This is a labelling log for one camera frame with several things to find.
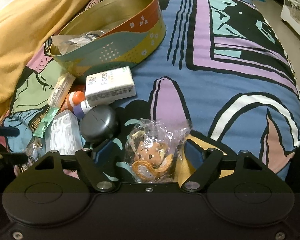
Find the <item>white tube purple cap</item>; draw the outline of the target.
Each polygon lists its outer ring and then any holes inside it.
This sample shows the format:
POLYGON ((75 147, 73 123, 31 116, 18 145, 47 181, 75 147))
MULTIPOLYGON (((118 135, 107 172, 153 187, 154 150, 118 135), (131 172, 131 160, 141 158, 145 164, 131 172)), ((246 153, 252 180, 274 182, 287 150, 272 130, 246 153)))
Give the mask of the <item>white tube purple cap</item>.
POLYGON ((93 106, 90 106, 89 102, 84 100, 73 108, 73 113, 77 119, 82 119, 92 108, 93 106))

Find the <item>clear bag with dark item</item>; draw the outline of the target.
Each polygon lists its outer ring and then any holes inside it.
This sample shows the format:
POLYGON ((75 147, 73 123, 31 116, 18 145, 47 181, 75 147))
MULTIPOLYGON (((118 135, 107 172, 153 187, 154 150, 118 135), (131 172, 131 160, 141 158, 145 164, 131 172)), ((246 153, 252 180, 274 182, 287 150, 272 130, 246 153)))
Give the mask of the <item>clear bag with dark item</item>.
POLYGON ((109 31, 109 29, 102 29, 79 35, 55 35, 52 37, 52 44, 57 47, 61 55, 64 55, 98 39, 109 31))

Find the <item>dark grey round case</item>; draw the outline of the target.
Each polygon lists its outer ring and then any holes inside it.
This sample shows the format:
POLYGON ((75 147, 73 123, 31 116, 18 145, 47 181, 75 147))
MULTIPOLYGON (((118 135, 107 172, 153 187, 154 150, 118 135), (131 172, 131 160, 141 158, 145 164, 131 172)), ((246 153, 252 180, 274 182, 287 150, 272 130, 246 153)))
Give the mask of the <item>dark grey round case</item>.
POLYGON ((109 105, 98 105, 81 120, 79 129, 86 142, 102 142, 112 138, 117 128, 115 110, 109 105))

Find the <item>green foil sachet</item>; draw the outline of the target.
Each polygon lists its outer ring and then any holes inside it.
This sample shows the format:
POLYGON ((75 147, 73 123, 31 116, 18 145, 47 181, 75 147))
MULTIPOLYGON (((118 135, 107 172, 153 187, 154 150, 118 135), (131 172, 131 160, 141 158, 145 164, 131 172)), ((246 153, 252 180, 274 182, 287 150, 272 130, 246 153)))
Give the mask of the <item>green foil sachet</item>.
POLYGON ((57 115, 58 111, 59 111, 58 107, 49 107, 46 114, 40 121, 38 127, 34 131, 34 133, 33 133, 34 137, 38 137, 38 138, 44 137, 44 133, 45 133, 46 129, 51 124, 52 120, 57 115))

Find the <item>round colourful metal tin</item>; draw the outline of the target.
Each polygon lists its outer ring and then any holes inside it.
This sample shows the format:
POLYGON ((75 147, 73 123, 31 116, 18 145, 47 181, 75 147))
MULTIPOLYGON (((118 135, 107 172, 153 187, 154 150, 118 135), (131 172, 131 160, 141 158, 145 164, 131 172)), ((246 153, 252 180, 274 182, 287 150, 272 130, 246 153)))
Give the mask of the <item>round colourful metal tin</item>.
POLYGON ((109 69, 133 68, 160 46, 166 34, 159 0, 104 0, 70 21, 60 35, 105 30, 97 39, 61 54, 50 54, 66 71, 85 82, 88 75, 109 69))

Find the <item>colourful cartoon print blanket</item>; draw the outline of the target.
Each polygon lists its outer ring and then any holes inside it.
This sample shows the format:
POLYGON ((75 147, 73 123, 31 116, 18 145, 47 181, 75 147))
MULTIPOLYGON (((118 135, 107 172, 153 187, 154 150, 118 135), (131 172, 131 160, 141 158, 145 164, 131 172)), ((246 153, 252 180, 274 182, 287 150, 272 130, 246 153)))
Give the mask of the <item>colourful cartoon print blanket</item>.
MULTIPOLYGON (((106 0, 83 0, 78 15, 106 0)), ((248 0, 159 0, 166 35, 132 70, 137 95, 115 103, 120 135, 102 171, 132 182, 123 146, 139 119, 192 122, 190 138, 226 154, 248 150, 281 179, 300 146, 300 96, 273 29, 248 0)))

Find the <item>bagged crochet doll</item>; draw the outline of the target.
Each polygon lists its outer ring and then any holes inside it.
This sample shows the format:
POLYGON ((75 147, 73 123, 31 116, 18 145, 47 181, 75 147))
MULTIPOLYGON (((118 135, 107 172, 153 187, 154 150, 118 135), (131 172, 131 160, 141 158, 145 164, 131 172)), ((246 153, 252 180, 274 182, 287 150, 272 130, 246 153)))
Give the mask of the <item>bagged crochet doll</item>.
POLYGON ((137 183, 174 181, 175 166, 192 129, 190 120, 167 125, 161 120, 140 119, 125 144, 127 163, 137 183))

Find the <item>clear box of floss picks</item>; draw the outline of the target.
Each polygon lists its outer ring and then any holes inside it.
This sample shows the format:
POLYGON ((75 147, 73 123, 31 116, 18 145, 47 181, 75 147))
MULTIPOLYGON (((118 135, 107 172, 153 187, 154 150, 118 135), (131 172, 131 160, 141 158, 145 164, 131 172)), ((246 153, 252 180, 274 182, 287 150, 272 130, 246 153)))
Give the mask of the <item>clear box of floss picks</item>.
POLYGON ((46 151, 58 151, 60 155, 73 155, 83 148, 77 117, 64 110, 57 114, 45 131, 46 151))

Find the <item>yellow fleece blanket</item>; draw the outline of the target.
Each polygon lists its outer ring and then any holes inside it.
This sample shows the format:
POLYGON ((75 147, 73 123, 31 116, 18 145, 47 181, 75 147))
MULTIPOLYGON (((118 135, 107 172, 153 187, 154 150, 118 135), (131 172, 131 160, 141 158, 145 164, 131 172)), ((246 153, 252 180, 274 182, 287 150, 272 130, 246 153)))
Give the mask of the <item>yellow fleece blanket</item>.
POLYGON ((26 64, 90 0, 14 0, 0 11, 0 118, 26 64))

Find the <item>orange tube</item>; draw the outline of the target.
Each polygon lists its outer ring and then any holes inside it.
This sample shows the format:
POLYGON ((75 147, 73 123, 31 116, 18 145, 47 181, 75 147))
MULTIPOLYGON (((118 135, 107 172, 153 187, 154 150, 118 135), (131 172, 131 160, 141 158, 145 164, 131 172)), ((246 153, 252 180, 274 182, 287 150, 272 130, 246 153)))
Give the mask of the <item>orange tube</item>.
POLYGON ((65 110, 73 111, 74 107, 79 105, 84 100, 85 94, 82 91, 75 91, 69 93, 61 106, 61 112, 65 110))

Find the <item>white cardboard box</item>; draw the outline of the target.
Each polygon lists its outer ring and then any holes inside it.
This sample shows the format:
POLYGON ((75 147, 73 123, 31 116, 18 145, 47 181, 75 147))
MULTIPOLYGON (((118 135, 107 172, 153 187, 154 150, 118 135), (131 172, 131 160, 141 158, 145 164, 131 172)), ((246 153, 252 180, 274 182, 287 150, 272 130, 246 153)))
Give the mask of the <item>white cardboard box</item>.
POLYGON ((128 66, 87 76, 85 98, 97 106, 136 96, 135 83, 128 66))

